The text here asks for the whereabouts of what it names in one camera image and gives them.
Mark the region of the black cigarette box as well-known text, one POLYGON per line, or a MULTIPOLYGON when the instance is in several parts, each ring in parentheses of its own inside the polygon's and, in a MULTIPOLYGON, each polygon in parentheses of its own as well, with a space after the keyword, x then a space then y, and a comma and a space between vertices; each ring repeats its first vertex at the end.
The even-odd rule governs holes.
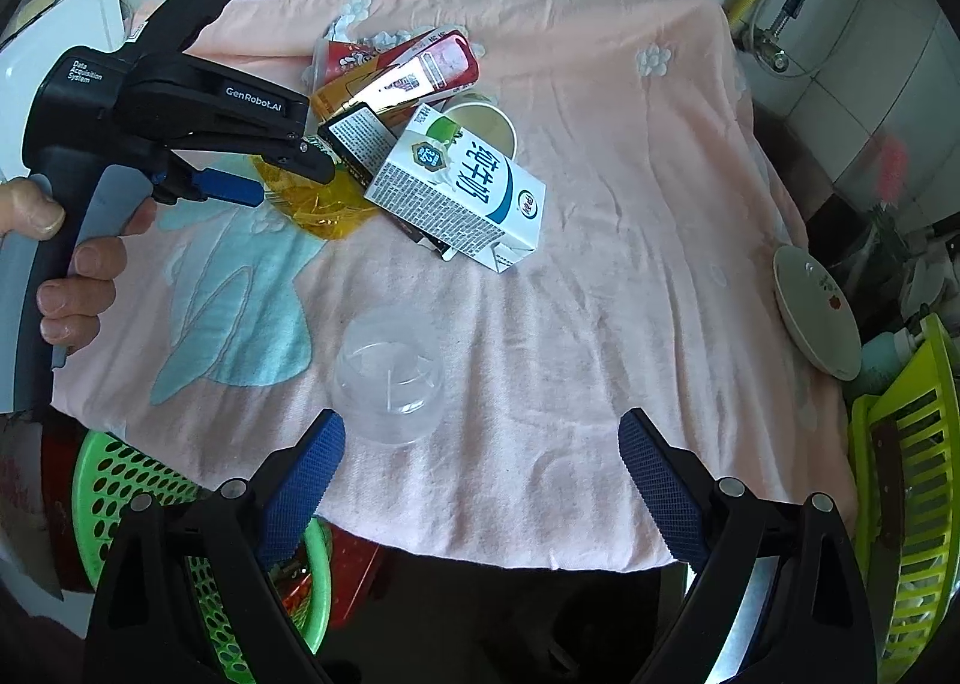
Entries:
MULTIPOLYGON (((427 138, 413 145, 413 163, 425 159, 428 175, 443 175, 448 170, 449 148, 464 138, 464 129, 447 115, 430 113, 427 107, 422 107, 416 117, 431 120, 431 124, 427 138)), ((366 104, 320 125, 317 133, 342 159, 348 174, 363 191, 376 180, 397 143, 397 136, 366 104)), ((455 235, 452 226, 464 218, 464 210, 444 195, 439 184, 425 182, 402 167, 389 166, 381 185, 374 191, 381 196, 376 205, 386 211, 410 239, 418 245, 429 245, 444 262, 457 255, 457 248, 449 244, 449 239, 455 235)))

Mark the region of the yellow tea drink bottle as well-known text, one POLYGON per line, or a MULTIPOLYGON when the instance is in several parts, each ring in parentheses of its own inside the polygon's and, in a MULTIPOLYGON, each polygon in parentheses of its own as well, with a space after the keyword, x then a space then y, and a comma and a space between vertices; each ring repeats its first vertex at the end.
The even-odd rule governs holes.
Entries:
POLYGON ((439 106, 477 83, 480 67, 460 26, 430 29, 378 52, 324 40, 314 53, 308 143, 331 158, 325 185, 256 157, 268 201, 323 241, 340 241, 377 213, 364 192, 423 104, 439 106))

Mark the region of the white milk carton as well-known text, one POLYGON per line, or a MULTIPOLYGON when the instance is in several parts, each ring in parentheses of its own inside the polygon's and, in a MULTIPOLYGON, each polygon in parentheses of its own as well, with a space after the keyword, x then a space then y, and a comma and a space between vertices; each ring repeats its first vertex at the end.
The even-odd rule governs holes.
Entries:
POLYGON ((539 246, 544 184, 427 104, 395 141, 366 198, 496 273, 539 246))

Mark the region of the green plastic trash basket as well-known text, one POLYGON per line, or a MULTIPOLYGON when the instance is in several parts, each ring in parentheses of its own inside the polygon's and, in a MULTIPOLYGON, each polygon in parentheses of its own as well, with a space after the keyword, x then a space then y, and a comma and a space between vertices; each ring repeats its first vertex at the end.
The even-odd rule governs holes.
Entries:
POLYGON ((86 682, 322 682, 272 569, 217 562, 217 491, 114 436, 76 460, 76 546, 94 588, 86 682))

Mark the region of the white cutting board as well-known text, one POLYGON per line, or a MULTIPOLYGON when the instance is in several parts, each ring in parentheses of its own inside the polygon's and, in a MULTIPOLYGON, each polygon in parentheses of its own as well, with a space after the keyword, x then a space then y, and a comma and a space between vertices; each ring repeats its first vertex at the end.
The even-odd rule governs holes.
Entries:
POLYGON ((112 52, 125 40, 121 0, 60 0, 2 47, 2 180, 25 177, 21 141, 37 88, 73 46, 112 52))

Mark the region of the clear plastic cup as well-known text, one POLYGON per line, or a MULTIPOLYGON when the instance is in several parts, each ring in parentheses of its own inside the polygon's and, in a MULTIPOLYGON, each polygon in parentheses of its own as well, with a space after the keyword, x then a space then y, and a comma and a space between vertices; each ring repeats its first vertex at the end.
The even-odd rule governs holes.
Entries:
POLYGON ((355 439, 405 447, 444 411, 444 364, 425 313, 380 305, 348 323, 332 372, 332 408, 355 439))

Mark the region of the red plastic snack cup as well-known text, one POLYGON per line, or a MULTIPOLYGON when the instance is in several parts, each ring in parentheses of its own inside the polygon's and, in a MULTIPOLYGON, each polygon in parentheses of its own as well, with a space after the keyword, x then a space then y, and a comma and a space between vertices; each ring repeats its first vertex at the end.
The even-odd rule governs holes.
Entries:
POLYGON ((355 68, 371 65, 379 70, 381 57, 382 53, 371 46, 319 39, 314 46, 311 62, 301 76, 302 85, 308 92, 314 92, 355 68))

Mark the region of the pink towel with blue appliqué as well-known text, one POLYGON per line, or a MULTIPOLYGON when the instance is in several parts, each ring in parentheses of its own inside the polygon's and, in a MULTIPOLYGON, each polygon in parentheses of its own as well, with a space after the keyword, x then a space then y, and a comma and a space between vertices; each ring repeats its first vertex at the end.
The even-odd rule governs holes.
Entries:
POLYGON ((393 305, 438 341, 443 419, 348 445, 320 511, 353 535, 500 567, 667 564, 620 460, 631 408, 715 476, 854 517, 841 391, 775 299, 775 252, 807 232, 716 0, 238 0, 195 50, 296 86, 337 19, 358 39, 466 30, 547 189, 539 248, 494 273, 379 216, 321 242, 272 205, 171 206, 57 374, 60 411, 217 486, 301 436, 348 323, 393 305))

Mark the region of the green plastic dish rack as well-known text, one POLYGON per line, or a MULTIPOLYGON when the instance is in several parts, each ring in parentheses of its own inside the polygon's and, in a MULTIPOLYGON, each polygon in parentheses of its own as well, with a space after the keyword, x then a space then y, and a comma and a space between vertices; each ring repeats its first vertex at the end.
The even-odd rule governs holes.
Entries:
POLYGON ((958 349, 939 317, 882 395, 853 403, 854 553, 866 583, 878 679, 901 679, 958 588, 958 349))

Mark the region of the small ceramic plate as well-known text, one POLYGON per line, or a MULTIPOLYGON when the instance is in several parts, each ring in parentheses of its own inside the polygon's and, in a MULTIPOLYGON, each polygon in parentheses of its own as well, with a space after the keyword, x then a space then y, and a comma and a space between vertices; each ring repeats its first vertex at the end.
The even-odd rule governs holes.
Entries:
POLYGON ((773 278, 781 320, 802 356, 823 374, 852 382, 861 372, 861 336, 828 269, 804 248, 782 245, 773 278))

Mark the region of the paper cup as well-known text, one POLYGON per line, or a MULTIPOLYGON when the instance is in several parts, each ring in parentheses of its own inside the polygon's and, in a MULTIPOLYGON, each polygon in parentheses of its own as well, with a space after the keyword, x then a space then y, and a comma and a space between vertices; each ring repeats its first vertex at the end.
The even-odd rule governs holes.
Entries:
POLYGON ((517 133, 509 118, 489 97, 464 92, 449 99, 443 113, 473 135, 487 141, 496 151, 516 156, 517 133))

